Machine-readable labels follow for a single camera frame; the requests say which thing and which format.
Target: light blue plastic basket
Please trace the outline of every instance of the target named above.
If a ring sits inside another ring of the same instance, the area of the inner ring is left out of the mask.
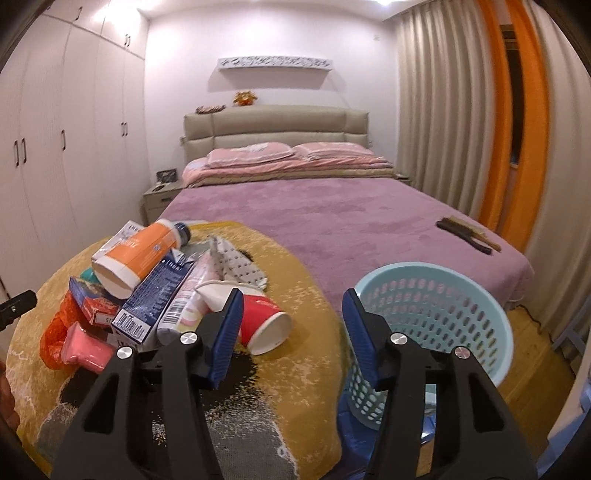
[[[507,375],[513,359],[509,320],[498,302],[464,275],[433,264],[398,263],[367,274],[355,291],[365,310],[383,316],[393,332],[431,350],[467,346],[497,386]],[[386,393],[372,390],[355,359],[349,378],[351,412],[378,430]],[[436,400],[436,386],[428,385],[426,414],[435,412]]]

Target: red paper cup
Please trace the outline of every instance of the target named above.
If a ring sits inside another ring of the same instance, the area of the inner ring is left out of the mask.
[[[242,344],[253,355],[262,355],[281,345],[293,329],[291,317],[272,300],[244,295],[240,329]]]

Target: red box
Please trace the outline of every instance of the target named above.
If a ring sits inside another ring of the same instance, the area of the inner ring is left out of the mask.
[[[111,326],[111,322],[121,309],[121,305],[118,305],[101,285],[70,277],[70,291],[92,325]]]

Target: beige curtain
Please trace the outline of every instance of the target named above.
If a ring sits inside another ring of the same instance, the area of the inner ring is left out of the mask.
[[[397,167],[415,188],[476,218],[492,154],[495,85],[475,0],[435,0],[397,22]]]
[[[524,302],[556,338],[591,293],[591,79],[548,13],[525,6],[540,38],[550,88],[544,195],[526,255],[535,280]],[[591,319],[585,319],[589,328]]]

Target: screw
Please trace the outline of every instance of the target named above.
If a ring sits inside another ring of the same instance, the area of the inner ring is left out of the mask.
[[[403,333],[393,333],[390,337],[390,341],[394,345],[405,345],[408,342],[408,337]]]
[[[459,346],[454,350],[454,353],[456,354],[456,357],[461,358],[462,360],[470,358],[471,355],[470,350],[468,350],[465,346]]]
[[[122,346],[119,350],[117,350],[117,356],[123,360],[129,358],[132,353],[134,353],[134,351],[130,346]]]
[[[181,343],[191,345],[197,341],[197,334],[195,332],[187,332],[181,335]]]

